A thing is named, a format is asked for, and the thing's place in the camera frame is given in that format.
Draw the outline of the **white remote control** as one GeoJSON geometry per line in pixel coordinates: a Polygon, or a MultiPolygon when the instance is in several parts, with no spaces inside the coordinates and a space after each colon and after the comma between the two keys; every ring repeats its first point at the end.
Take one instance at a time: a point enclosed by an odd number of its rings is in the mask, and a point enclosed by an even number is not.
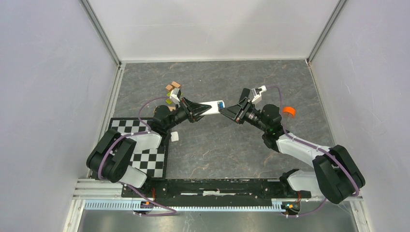
{"type": "Polygon", "coordinates": [[[202,113],[201,116],[220,114],[220,112],[219,112],[219,110],[218,110],[218,105],[217,105],[217,102],[219,102],[219,101],[222,101],[222,100],[201,102],[201,104],[205,104],[205,105],[211,106],[211,108],[208,109],[207,111],[205,111],[204,113],[202,113]]]}

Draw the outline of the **white battery cover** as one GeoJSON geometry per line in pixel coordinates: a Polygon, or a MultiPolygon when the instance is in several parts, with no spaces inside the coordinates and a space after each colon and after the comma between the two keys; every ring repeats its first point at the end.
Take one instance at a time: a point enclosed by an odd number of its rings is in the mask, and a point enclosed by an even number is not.
{"type": "Polygon", "coordinates": [[[170,135],[171,135],[171,138],[170,138],[171,142],[176,142],[179,140],[179,134],[177,131],[171,132],[170,135]]]}

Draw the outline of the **black remote control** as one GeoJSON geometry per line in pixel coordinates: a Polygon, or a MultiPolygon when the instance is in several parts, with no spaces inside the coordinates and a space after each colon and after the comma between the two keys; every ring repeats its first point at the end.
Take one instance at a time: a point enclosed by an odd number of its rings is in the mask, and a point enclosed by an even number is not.
{"type": "Polygon", "coordinates": [[[241,95],[240,95],[240,98],[239,98],[239,102],[241,102],[244,98],[248,98],[249,95],[250,95],[250,89],[243,88],[242,92],[241,92],[241,95]]]}

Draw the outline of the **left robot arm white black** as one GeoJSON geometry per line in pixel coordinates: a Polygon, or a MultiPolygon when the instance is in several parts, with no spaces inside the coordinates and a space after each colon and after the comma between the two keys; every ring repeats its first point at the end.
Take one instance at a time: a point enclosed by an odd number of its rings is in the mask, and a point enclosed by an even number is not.
{"type": "Polygon", "coordinates": [[[177,101],[174,109],[167,105],[155,108],[149,119],[138,119],[142,129],[108,129],[87,158],[86,166],[97,173],[100,180],[133,186],[140,197],[148,196],[152,184],[146,173],[130,165],[133,153],[157,149],[171,138],[171,128],[188,120],[199,121],[205,115],[218,113],[222,102],[196,103],[186,98],[177,101]]]}

